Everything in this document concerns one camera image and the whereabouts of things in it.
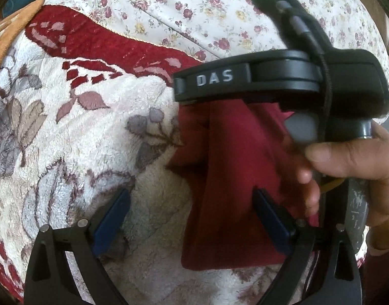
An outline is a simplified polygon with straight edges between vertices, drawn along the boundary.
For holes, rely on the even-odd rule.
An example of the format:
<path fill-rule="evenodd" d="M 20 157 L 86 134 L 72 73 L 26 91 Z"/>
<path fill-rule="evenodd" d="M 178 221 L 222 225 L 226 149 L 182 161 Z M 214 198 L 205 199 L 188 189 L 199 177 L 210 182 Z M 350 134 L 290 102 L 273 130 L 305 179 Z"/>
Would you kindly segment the person's right hand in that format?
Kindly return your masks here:
<path fill-rule="evenodd" d="M 370 182 L 367 243 L 371 255 L 381 256 L 389 252 L 389 132 L 377 123 L 372 124 L 372 131 L 372 139 L 312 144 L 303 154 L 289 136 L 283 144 L 294 156 L 294 177 L 302 188 L 307 217 L 319 210 L 320 190 L 313 180 L 314 170 L 335 178 Z"/>

